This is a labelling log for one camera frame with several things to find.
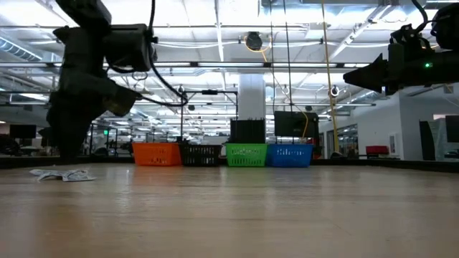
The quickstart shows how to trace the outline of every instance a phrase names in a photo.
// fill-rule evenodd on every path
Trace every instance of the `plastic basket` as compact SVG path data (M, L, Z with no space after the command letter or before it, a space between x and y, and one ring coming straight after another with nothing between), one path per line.
M263 167L267 149L267 144L227 143L228 166Z
M134 160L138 166L181 165L177 143L133 143Z
M180 145L184 166L218 166L221 145Z
M281 168L307 168L311 164L314 145L272 144L268 146L268 165Z

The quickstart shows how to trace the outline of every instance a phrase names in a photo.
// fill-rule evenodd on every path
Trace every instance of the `black cable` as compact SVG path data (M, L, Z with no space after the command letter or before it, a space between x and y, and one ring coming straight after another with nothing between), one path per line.
M156 12L156 0L151 0L151 13L150 13L150 22L148 23L148 33L147 35L147 41L148 44L151 44L153 41L153 22L155 19L155 12ZM161 83L166 86L170 91L172 91L177 97L179 97L181 100L183 100L183 103L181 104L171 104L169 102L160 102L156 100L152 100L149 97L143 97L144 100L148 100L150 102L163 105L166 107L183 107L188 104L188 99L186 96L182 95L179 91L174 89L158 72L158 70L155 67L154 60L153 60L153 52L152 52L152 47L151 45L148 46L148 59L150 61L151 69L153 70L154 74L157 76L157 78L161 81Z
M287 23L287 7L285 4L285 0L283 0L283 6L284 6L284 17L285 17L285 35L287 38L287 58L288 58L288 87L290 92L288 93L290 95L290 114L293 117L293 102L292 102L292 69L290 66L290 41L288 38L288 23Z
M421 32L429 22L429 17L427 16L427 12L425 12L424 8L417 0L411 0L411 2L416 6L416 8L420 11L422 15L423 22L421 25L418 26L418 28L416 28L416 32Z
M273 32L273 2L270 1L270 18L271 18L271 64L274 63L274 32ZM270 67L271 73L273 74L273 91L274 91L274 96L273 96L273 115L275 113L275 94L276 94L276 84L275 84L275 73L274 73L274 67ZM278 144L278 137L275 136L275 144Z

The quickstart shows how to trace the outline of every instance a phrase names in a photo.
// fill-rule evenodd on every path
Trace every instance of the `yellow pole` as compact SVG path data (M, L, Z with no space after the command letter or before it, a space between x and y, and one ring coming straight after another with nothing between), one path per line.
M333 121L333 139L335 143L335 151L339 152L338 146L338 128L336 127L335 106L331 96L331 78L330 78L330 59L328 58L328 40L327 40L327 24L325 20L325 0L322 0L322 17L323 17L323 40L325 42L325 58L327 62L328 75L328 98L330 99L331 119Z

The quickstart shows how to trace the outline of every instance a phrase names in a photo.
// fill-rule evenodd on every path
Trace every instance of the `crumpled cloth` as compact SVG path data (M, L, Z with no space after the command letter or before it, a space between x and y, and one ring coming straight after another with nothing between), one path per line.
M86 170L76 169L69 171L51 171L51 170L42 170L42 169L33 169L30 173L34 176L39 176L37 179L41 181L43 178L50 176L61 177L64 182L79 182L79 181L92 181L96 177L89 176L89 173Z

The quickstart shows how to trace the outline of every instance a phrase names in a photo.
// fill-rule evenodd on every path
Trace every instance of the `computer monitor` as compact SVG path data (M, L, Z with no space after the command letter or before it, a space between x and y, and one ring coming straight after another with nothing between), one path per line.
M318 138L318 115L304 113L308 117L308 127L305 138ZM306 127L306 117L302 112L275 111L274 134L283 137L303 137Z
M36 125L10 125L9 137L15 139L35 139L37 137Z

